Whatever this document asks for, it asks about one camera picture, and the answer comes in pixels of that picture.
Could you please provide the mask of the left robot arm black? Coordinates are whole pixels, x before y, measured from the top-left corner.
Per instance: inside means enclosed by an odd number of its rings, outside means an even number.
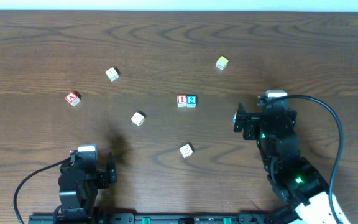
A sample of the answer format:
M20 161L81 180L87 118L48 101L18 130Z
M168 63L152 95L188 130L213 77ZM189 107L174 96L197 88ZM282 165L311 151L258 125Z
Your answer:
M99 189L117 182L115 160L108 155L106 167L97 168L97 153L71 151L60 166L59 197L61 204L53 213L53 223L100 223L95 209Z

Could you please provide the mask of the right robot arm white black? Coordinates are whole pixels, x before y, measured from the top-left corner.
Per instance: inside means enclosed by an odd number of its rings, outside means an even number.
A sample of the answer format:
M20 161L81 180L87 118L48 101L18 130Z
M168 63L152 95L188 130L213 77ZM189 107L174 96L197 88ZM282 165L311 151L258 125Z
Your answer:
M295 132L297 112L288 101L292 97L259 97L262 111L249 113L240 105L234 131L255 141L267 179L276 196L287 203L277 212L276 223L348 223L333 194L333 182L326 182L317 168L299 150Z

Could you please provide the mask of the blue number 2 block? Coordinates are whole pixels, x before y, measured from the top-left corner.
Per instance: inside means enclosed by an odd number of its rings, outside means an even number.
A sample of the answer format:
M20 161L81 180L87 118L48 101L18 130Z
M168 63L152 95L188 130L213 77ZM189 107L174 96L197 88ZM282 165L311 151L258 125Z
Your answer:
M195 108L197 104L197 96L196 95L187 95L187 107Z

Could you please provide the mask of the red letter I block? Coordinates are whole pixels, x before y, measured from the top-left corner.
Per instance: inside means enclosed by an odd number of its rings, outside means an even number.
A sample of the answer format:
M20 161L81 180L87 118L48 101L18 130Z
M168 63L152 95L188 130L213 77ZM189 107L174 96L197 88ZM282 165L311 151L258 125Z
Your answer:
M179 108L187 107L187 96L186 95L178 95L177 96L177 106Z

